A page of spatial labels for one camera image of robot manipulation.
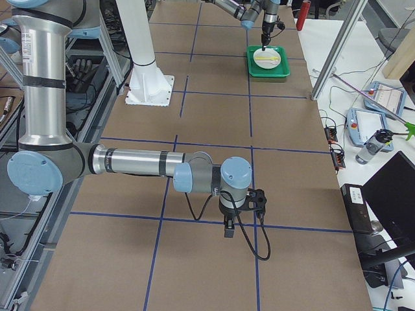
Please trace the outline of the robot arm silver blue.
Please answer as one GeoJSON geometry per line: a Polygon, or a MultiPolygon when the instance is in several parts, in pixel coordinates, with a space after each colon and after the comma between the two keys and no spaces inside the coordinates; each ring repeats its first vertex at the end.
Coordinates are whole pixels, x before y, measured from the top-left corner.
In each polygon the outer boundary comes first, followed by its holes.
{"type": "Polygon", "coordinates": [[[261,12],[264,12],[262,22],[262,34],[261,34],[261,49],[264,51],[272,40],[272,32],[274,27],[280,22],[278,17],[278,10],[280,1],[266,0],[266,1],[250,1],[250,7],[246,8],[242,4],[239,4],[232,0],[217,0],[206,1],[207,3],[213,3],[225,12],[232,15],[235,19],[241,22],[241,26],[250,30],[256,19],[261,12]]]}
{"type": "Polygon", "coordinates": [[[108,108],[93,108],[87,123],[92,140],[74,140],[66,128],[65,43],[81,31],[101,33],[98,1],[13,1],[21,30],[25,134],[8,161],[11,182],[22,192],[45,196],[90,174],[119,173],[171,178],[185,194],[219,197],[224,235],[231,238],[249,207],[252,168],[231,157],[216,165],[205,152],[125,150],[99,143],[108,108]]]}

